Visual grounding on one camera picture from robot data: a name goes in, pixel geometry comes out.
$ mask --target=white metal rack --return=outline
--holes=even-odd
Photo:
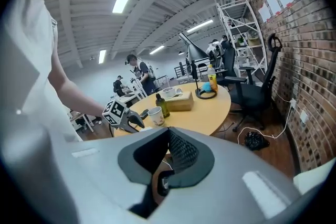
[[[257,18],[248,0],[237,0],[222,6],[217,3],[217,9],[224,31],[227,37],[230,37],[232,45],[237,52],[237,57],[235,58],[235,72],[237,75],[239,77],[241,76],[239,67],[254,67],[255,70],[252,74],[259,68],[265,73],[267,70],[265,44]],[[248,10],[251,12],[253,22],[248,22],[244,17]],[[237,38],[235,37],[247,33],[248,31],[255,31],[258,33],[260,45],[249,46],[247,40],[243,37],[245,47],[236,47],[235,40],[237,40]],[[263,51],[263,57],[259,61],[253,52],[256,48],[261,48]]]

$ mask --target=blue ball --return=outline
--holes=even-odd
[[[202,86],[202,90],[204,90],[205,92],[211,92],[210,82],[204,83],[203,86]]]

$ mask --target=bottle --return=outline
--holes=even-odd
[[[216,79],[216,71],[212,67],[212,65],[208,66],[208,78],[209,78],[209,82],[211,85],[211,89],[213,89],[214,91],[217,91],[218,86],[217,86],[217,79]]]
[[[160,106],[162,109],[162,114],[163,117],[169,117],[170,116],[170,112],[167,108],[167,103],[166,101],[161,97],[161,95],[159,93],[156,94],[156,101],[155,101],[157,106]]]

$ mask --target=round wooden table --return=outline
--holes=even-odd
[[[204,82],[198,83],[198,87],[201,87],[203,84]],[[190,111],[170,112],[170,116],[165,118],[163,126],[181,127],[205,135],[212,135],[221,128],[231,106],[231,98],[225,88],[218,85],[217,96],[208,100],[203,100],[196,96],[196,83],[182,84],[175,86],[175,88],[181,88],[184,92],[190,91],[193,95],[194,105]],[[145,109],[151,109],[156,106],[155,101],[156,96],[152,94],[131,106],[130,109],[140,115]],[[144,119],[143,123],[145,127],[156,127],[149,116]],[[115,136],[127,134],[130,133],[121,129],[114,131]]]

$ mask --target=electrical outlet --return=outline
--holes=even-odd
[[[296,108],[296,100],[294,98],[292,98],[292,100],[290,100],[290,106],[295,110],[295,108]]]
[[[300,120],[304,125],[306,124],[307,119],[308,119],[308,115],[306,114],[304,110],[302,110],[301,115],[300,115]]]

